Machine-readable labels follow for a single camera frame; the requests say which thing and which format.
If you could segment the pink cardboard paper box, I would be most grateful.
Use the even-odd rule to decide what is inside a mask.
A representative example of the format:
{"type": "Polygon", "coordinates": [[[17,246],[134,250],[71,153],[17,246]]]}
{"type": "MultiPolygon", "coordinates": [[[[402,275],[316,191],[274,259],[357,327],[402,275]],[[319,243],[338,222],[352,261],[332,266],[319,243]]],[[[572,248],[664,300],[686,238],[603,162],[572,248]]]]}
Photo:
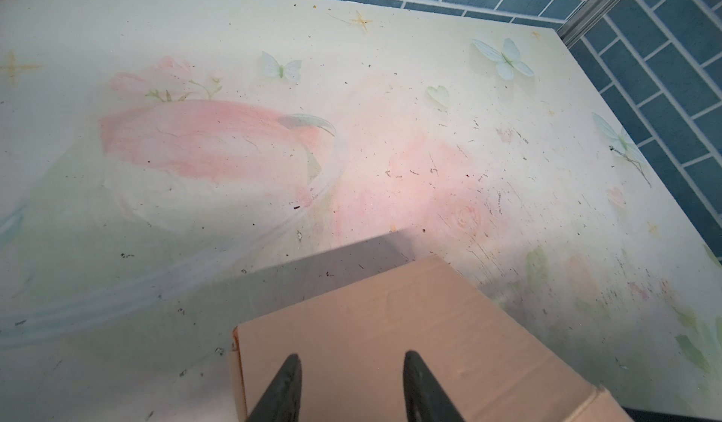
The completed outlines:
{"type": "Polygon", "coordinates": [[[231,376],[242,421],[290,355],[303,421],[404,421],[417,352],[466,421],[624,421],[594,386],[441,258],[430,257],[238,325],[231,376]]]}

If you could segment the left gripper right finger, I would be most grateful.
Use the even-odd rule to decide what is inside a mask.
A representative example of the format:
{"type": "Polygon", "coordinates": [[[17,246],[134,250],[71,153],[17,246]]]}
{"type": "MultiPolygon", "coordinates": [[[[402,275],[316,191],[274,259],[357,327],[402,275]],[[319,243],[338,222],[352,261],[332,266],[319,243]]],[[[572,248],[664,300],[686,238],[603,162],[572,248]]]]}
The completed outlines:
{"type": "Polygon", "coordinates": [[[464,422],[461,413],[416,351],[408,351],[404,356],[402,383],[409,422],[464,422]]]}

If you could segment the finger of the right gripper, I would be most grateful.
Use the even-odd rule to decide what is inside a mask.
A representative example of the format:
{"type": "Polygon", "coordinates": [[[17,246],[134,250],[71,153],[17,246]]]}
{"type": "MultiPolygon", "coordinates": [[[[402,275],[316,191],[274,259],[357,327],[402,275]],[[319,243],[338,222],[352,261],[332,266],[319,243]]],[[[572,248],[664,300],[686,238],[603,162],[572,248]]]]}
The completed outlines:
{"type": "Polygon", "coordinates": [[[710,419],[698,416],[684,416],[683,414],[668,414],[646,410],[622,407],[622,409],[635,422],[721,422],[717,419],[710,419]]]}

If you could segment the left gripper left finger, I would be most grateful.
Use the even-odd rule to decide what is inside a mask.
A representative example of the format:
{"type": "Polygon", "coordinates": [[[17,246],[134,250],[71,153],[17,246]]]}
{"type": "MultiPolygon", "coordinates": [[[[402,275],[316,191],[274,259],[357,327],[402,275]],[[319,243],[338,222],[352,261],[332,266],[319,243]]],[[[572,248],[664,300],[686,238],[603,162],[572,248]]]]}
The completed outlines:
{"type": "Polygon", "coordinates": [[[302,362],[290,354],[272,378],[248,422],[298,422],[303,384],[302,362]]]}

